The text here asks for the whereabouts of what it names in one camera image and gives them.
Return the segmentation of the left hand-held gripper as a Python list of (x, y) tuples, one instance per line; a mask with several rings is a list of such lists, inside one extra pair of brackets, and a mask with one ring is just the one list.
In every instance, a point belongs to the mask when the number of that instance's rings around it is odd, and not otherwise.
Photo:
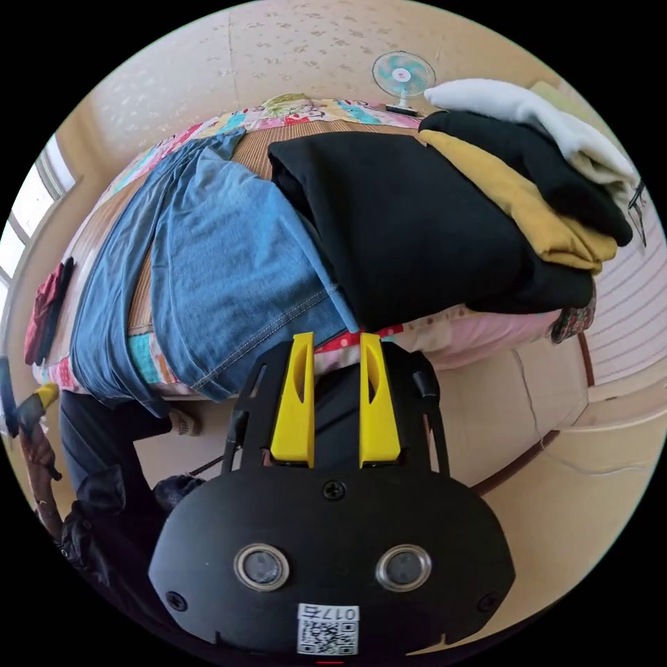
[(9, 362), (1, 357), (1, 433), (16, 438), (20, 431), (30, 432), (43, 413), (59, 397), (57, 384), (39, 386), (20, 404), (16, 402)]

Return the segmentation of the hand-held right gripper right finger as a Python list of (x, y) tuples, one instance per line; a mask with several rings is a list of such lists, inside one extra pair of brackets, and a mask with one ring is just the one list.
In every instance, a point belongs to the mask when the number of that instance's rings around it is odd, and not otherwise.
[(359, 466), (394, 463), (401, 453), (381, 339), (360, 337)]

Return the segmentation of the person's left hand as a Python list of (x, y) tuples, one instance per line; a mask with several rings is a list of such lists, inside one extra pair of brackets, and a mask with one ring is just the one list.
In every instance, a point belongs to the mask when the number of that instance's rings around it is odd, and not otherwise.
[(51, 443), (39, 425), (35, 426), (30, 436), (22, 432), (19, 441), (36, 514), (53, 541), (60, 543), (63, 520), (53, 496), (53, 479), (48, 470), (55, 466), (55, 453)]

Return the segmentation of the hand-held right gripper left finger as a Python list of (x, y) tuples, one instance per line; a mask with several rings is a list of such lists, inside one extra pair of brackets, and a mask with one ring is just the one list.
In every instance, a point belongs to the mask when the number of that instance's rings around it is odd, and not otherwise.
[(314, 333), (293, 337), (270, 454), (284, 464), (315, 464)]

